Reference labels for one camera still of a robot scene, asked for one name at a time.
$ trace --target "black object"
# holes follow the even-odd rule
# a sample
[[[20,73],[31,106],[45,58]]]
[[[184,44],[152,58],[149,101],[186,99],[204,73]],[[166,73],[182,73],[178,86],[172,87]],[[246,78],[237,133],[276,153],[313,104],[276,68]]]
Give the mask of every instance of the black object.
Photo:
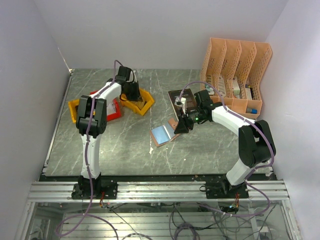
[[[274,140],[268,123],[265,120],[259,120],[254,123],[265,135],[269,141],[273,154],[276,155]],[[253,168],[259,163],[264,163],[271,158],[269,148],[262,136],[251,125],[245,125],[239,128],[238,134],[239,157],[243,164]]]
[[[101,184],[101,173],[97,178],[92,178],[93,185],[93,198],[100,199],[102,193],[104,193],[104,199],[116,199],[118,192],[118,184],[116,182],[108,182],[102,186]],[[91,186],[90,180],[79,176],[78,183],[73,186],[71,194],[72,199],[90,199],[91,197]]]
[[[204,124],[206,121],[212,122],[212,110],[222,106],[221,102],[214,103],[207,90],[198,91],[194,94],[197,110],[184,114],[182,109],[178,116],[178,124],[174,134],[187,134],[194,129],[194,123]]]
[[[92,107],[92,98],[82,95],[79,99],[79,106],[76,114],[75,126],[79,129],[79,133],[83,136],[86,134],[90,113]],[[89,135],[97,138],[99,134],[103,134],[107,127],[107,100],[97,99],[94,101],[95,114],[92,118]]]
[[[130,74],[133,74],[133,80],[130,80]],[[118,75],[115,76],[115,82],[121,85],[121,94],[124,94],[128,101],[141,102],[143,99],[139,90],[139,83],[135,81],[133,70],[126,66],[120,66]]]
[[[270,238],[268,236],[265,236],[262,233],[259,233],[259,237],[260,237],[260,240],[270,240]]]
[[[232,199],[237,193],[240,199],[247,199],[249,197],[247,185],[244,182],[232,186],[226,175],[223,175],[218,181],[207,181],[200,188],[200,191],[205,192],[207,199]]]
[[[181,115],[181,107],[182,107],[182,102],[176,102],[176,99],[180,96],[182,89],[180,90],[172,90],[168,91],[170,103],[172,105],[172,108],[174,110],[175,117],[178,119],[178,116]],[[194,111],[198,110],[197,107],[197,102],[195,99],[194,94],[192,93],[190,88],[186,88],[183,91],[183,98],[185,98],[185,103],[187,105],[187,113],[192,113]]]
[[[221,206],[220,210],[225,213],[237,213],[239,208],[236,206]]]

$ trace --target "marble table surface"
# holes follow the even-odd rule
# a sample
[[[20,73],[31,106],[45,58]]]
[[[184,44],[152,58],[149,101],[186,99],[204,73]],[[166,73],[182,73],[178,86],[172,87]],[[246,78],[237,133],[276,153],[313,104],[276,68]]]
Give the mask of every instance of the marble table surface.
[[[100,143],[103,176],[224,174],[238,160],[238,137],[217,123],[195,125],[193,131],[156,147],[150,129],[175,118],[168,91],[198,81],[199,70],[137,69],[139,86],[155,103],[141,116],[122,107],[122,117],[107,123]],[[78,176],[82,169],[82,141],[71,120],[68,101],[89,95],[112,78],[112,69],[75,69],[48,159],[46,176]],[[191,87],[193,93],[199,84]],[[269,173],[260,169],[258,173]]]

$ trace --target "small box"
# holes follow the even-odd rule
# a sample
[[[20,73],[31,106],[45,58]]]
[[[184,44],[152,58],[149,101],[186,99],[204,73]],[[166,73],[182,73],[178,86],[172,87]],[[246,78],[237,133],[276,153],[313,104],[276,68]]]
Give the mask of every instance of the small box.
[[[246,99],[252,100],[250,88],[247,88],[247,87],[245,88],[245,95],[246,95]]]
[[[186,114],[187,113],[187,99],[184,97],[181,97],[181,100],[180,100],[181,105],[178,104],[178,100],[179,100],[179,97],[177,96],[174,100],[174,105],[176,105],[178,107],[182,107],[183,113]]]
[[[234,79],[232,79],[232,92],[233,95],[240,95],[240,87],[237,81],[237,77],[235,77]]]
[[[218,79],[218,91],[222,97],[226,96],[226,85],[224,78],[220,75]]]

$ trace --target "book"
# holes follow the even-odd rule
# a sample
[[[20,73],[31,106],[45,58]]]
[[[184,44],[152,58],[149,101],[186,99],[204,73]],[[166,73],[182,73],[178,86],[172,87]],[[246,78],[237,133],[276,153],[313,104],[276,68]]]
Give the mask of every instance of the book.
[[[178,120],[178,115],[180,114],[181,106],[175,105],[175,100],[177,97],[179,97],[181,91],[182,91],[181,89],[168,91],[169,99],[177,120]],[[197,102],[190,88],[187,88],[184,90],[182,97],[186,99],[187,113],[191,113],[197,110]]]

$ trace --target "yellow container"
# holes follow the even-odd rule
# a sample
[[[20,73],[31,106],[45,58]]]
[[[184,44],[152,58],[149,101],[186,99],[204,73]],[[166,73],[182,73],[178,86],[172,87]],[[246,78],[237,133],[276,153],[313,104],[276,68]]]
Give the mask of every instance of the yellow container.
[[[146,90],[144,90],[142,88],[139,88],[139,90],[140,90],[141,97],[143,98],[143,100],[146,101],[146,104],[143,106],[142,109],[140,109],[133,102],[127,101],[127,97],[125,94],[121,95],[120,103],[122,106],[126,106],[127,108],[130,108],[134,113],[138,113],[141,116],[144,116],[146,114],[146,112],[148,111],[148,109],[152,106],[152,104],[155,103],[155,100],[153,99],[151,94],[149,92],[147,92]]]
[[[68,106],[69,106],[72,122],[75,124],[77,121],[79,99],[68,101]]]

